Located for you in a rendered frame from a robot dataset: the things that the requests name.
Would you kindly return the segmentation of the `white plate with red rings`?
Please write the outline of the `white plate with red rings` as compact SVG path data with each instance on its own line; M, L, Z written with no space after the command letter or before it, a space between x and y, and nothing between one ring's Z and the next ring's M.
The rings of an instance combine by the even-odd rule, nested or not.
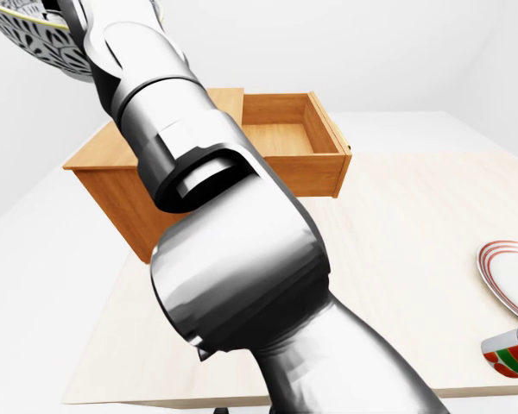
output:
M476 263L486 286L518 317L518 241L486 242L477 250Z

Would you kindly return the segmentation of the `black patterned bowl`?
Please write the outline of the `black patterned bowl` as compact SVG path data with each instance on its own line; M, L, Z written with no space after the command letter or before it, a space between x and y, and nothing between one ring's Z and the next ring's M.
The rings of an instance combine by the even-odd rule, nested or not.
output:
M38 60L91 83L91 68L75 45L55 0L0 0L0 32Z

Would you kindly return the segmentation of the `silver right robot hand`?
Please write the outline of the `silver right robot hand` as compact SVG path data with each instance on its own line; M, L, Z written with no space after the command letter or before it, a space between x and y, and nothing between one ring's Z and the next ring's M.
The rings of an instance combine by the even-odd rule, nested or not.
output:
M61 15L70 34L80 44L88 31L115 22L138 22L160 27L161 13L154 0L41 0L44 9Z

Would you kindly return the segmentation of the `open wooden drawer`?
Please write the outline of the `open wooden drawer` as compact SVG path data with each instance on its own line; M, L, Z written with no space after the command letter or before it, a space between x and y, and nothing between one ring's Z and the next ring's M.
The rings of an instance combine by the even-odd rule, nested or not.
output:
M314 92L245 94L242 126L295 196L338 197L352 156Z

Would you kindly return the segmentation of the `white mug with red-green pattern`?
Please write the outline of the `white mug with red-green pattern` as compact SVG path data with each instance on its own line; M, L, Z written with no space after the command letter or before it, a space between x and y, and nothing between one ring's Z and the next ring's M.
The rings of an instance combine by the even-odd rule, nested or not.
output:
M481 350L485 360L498 373L518 378L518 329L484 340Z

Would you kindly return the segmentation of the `wooden cabinet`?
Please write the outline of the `wooden cabinet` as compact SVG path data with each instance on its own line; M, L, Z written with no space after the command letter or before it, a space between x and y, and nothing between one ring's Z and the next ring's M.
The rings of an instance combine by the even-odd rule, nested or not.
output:
M211 88L216 106L242 126L242 88ZM65 165L81 181L136 256L149 263L167 228L183 215L159 210L138 173L137 158L114 122L108 122Z

